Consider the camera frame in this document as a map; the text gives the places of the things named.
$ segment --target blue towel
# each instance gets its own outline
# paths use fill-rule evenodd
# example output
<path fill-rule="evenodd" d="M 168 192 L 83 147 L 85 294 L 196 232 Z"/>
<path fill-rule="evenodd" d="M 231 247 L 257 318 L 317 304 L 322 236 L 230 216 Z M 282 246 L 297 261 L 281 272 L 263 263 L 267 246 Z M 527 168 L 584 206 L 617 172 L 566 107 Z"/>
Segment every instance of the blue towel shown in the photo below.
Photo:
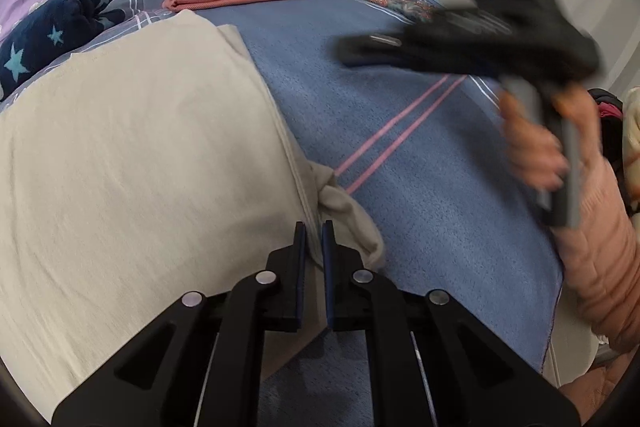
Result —
<path fill-rule="evenodd" d="M 48 0 L 25 17 L 0 46 L 2 100 L 56 58 L 124 21 L 112 0 Z"/>

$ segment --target pink sleeve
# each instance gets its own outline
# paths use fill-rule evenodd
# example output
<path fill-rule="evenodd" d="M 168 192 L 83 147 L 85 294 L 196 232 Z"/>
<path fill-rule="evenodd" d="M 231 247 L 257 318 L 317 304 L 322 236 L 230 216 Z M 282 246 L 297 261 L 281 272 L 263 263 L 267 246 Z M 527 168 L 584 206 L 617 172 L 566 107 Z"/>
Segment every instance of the pink sleeve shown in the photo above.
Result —
<path fill-rule="evenodd" d="M 625 353 L 640 343 L 640 251 L 615 174 L 601 158 L 587 175 L 580 229 L 554 230 L 566 283 L 594 333 Z"/>
<path fill-rule="evenodd" d="M 635 351 L 620 355 L 607 367 L 599 367 L 576 378 L 560 388 L 560 392 L 571 400 L 584 424 L 595 413 L 625 374 Z"/>

